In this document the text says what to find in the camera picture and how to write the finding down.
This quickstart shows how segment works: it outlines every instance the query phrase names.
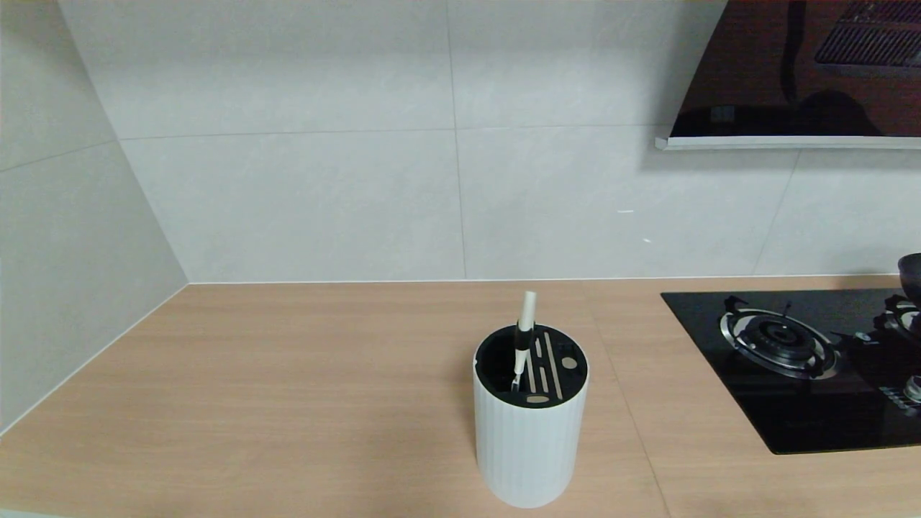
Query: black pot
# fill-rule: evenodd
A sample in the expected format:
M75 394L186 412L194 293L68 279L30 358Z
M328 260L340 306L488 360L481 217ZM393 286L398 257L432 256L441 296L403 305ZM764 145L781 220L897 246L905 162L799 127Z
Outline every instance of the black pot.
M921 253L912 253L899 259L899 279L905 297L921 308Z

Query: gas stove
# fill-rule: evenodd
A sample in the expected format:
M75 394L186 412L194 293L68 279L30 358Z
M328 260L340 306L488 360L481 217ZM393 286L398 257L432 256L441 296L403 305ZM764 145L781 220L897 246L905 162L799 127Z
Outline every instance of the gas stove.
M901 291L662 298L772 452L921 444L921 317Z

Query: white wall tile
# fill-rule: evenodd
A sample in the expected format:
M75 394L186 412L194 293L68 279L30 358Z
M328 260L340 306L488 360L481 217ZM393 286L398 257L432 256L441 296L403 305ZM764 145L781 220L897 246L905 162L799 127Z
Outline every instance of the white wall tile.
M921 152L803 151L757 274L895 273L921 252Z
M0 194L2 430L185 276L117 143L0 172Z
M725 3L451 1L458 127L671 124Z
M453 127L442 1L65 9L119 138Z
M191 282L463 278L453 132L123 145Z
M0 33L0 171L115 137L57 4L3 0Z
M797 152L663 152L653 130L458 132L468 278L749 275Z

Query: knife block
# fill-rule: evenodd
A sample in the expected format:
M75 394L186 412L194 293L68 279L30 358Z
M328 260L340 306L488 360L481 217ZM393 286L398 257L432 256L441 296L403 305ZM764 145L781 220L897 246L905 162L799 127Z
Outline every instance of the knife block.
M477 464L486 486L520 508L546 505L569 485L589 387L589 363L575 340L534 327L518 392L511 392L514 325L493 332L473 357Z

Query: kitchen countertop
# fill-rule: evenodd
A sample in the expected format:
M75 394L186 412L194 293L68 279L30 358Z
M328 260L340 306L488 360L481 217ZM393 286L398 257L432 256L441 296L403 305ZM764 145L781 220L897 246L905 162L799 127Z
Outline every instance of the kitchen countertop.
M773 455L661 291L895 277L189 286L0 443L0 508L124 516L921 514L921 447ZM576 473L538 510L476 467L472 354L517 317L591 366Z

